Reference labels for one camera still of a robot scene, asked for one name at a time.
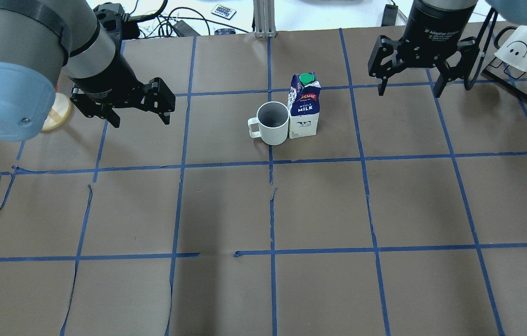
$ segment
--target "metal post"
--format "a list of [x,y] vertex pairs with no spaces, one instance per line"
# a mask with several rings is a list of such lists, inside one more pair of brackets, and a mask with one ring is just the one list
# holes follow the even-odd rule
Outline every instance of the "metal post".
[[255,37],[276,37],[274,0],[253,0],[253,15],[255,17]]

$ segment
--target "black cable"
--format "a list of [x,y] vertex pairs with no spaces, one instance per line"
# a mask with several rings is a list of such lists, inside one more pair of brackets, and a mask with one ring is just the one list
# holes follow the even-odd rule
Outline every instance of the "black cable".
[[[396,5],[396,2],[394,2],[394,0],[390,0],[390,2],[392,3],[392,5],[398,7],[398,5]],[[402,21],[404,21],[405,24],[408,22],[408,16],[404,15],[404,13],[400,10],[400,8],[398,9],[398,16],[400,17],[400,19],[402,19]]]
[[156,17],[160,16],[163,13],[163,10],[166,8],[168,4],[168,0],[163,0],[162,5],[155,11],[155,13],[147,14],[147,15],[139,15],[139,16],[133,16],[128,19],[129,22],[145,22],[155,19]]
[[211,22],[211,23],[215,23],[216,25],[221,25],[221,26],[225,26],[225,27],[229,27],[229,28],[233,28],[235,30],[239,30],[240,32],[244,32],[244,33],[249,33],[247,30],[244,30],[242,28],[238,28],[238,27],[235,27],[235,26],[231,26],[231,25],[228,25],[227,23],[222,23],[222,22],[218,22],[218,21],[212,21],[212,20],[209,20],[209,19],[204,19],[203,17],[166,17],[166,16],[163,16],[163,15],[160,15],[158,17],[156,17],[157,21],[159,22],[159,25],[157,25],[153,30],[152,32],[150,32],[149,34],[146,34],[143,32],[143,36],[142,38],[138,38],[138,40],[147,40],[147,39],[151,39],[151,38],[167,38],[167,37],[171,37],[172,36],[172,33],[174,32],[173,28],[172,28],[172,20],[176,20],[176,19],[179,19],[179,20],[199,20],[199,21],[205,21],[205,22]]
[[483,22],[483,26],[481,26],[481,29],[479,30],[479,35],[477,35],[477,43],[481,43],[483,33],[485,33],[485,29],[487,28],[487,25],[489,25],[490,19],[492,19],[492,24],[489,26],[489,33],[487,34],[487,39],[485,39],[485,45],[483,46],[483,51],[481,51],[481,58],[479,59],[479,65],[477,65],[477,70],[475,70],[475,75],[473,76],[473,79],[471,79],[470,82],[469,75],[464,76],[464,89],[466,89],[467,91],[473,88],[473,85],[475,85],[475,83],[477,82],[477,78],[479,78],[479,73],[481,72],[481,68],[483,67],[483,61],[485,61],[485,55],[487,55],[487,49],[489,48],[490,41],[492,40],[493,30],[496,27],[496,23],[498,21],[498,12],[493,8],[490,9],[489,13],[487,14],[487,17],[485,18],[485,21]]
[[128,16],[131,16],[131,15],[133,15],[133,13],[135,13],[135,11],[137,10],[137,6],[139,6],[139,0],[137,0],[137,2],[135,2],[135,8],[133,8],[133,11],[128,13]]
[[170,20],[170,18],[172,17],[172,13],[178,9],[188,9],[190,11],[194,11],[195,13],[197,13],[199,16],[201,16],[201,18],[203,19],[203,21],[205,21],[205,25],[207,26],[207,35],[211,35],[211,29],[210,29],[210,24],[208,23],[208,19],[205,18],[205,16],[203,16],[202,13],[199,13],[198,11],[192,9],[192,8],[189,8],[189,7],[176,7],[174,9],[172,9],[170,11],[170,13],[168,14],[168,20]]
[[[201,17],[176,17],[176,19],[181,19],[181,20],[199,20],[199,21],[203,21],[203,19]],[[241,32],[244,32],[244,33],[250,33],[244,29],[241,29],[241,28],[238,28],[238,27],[235,27],[235,26],[231,26],[231,25],[228,25],[227,23],[222,23],[222,22],[217,22],[217,21],[212,21],[210,19],[205,19],[205,21],[207,22],[211,22],[211,23],[216,23],[216,25],[221,25],[221,26],[226,26],[226,27],[229,27],[229,28],[233,28],[235,30],[240,30]]]

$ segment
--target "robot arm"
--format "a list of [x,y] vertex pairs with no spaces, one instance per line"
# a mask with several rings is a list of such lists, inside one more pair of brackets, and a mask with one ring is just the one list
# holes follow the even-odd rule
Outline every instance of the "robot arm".
[[[493,17],[488,39],[498,12],[513,23],[527,25],[527,0],[487,0],[493,8],[479,36],[460,40],[477,1],[415,0],[402,38],[397,41],[387,36],[377,38],[368,70],[370,76],[380,81],[379,94],[383,95],[392,75],[406,68],[438,68],[440,78],[434,86],[436,97],[441,95],[448,82],[457,78],[464,79],[466,89],[470,90],[478,75],[477,72],[475,78],[470,79],[489,20]],[[460,53],[460,61],[451,66],[448,58],[455,53]]]
[[118,127],[112,108],[136,107],[169,123],[174,94],[160,78],[140,83],[120,53],[123,14],[94,13],[85,0],[0,0],[0,140],[41,131],[62,69],[86,117]]

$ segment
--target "power adapter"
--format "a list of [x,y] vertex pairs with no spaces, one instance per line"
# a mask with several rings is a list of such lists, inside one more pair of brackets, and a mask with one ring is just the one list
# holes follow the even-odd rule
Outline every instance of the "power adapter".
[[398,16],[398,6],[386,5],[383,9],[383,17],[381,18],[381,26],[395,26],[396,17]]
[[196,30],[193,29],[193,27],[189,26],[188,23],[182,20],[176,22],[176,24],[172,26],[172,29],[178,37],[201,36]]

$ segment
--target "remote control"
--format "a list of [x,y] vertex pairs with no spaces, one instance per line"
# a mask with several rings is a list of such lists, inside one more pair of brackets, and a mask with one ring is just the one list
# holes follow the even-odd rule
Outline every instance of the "remote control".
[[213,15],[218,15],[219,17],[223,17],[224,19],[232,19],[234,14],[236,14],[236,10],[232,8],[228,8],[226,6],[222,6],[220,4],[217,4],[214,9],[211,11]]

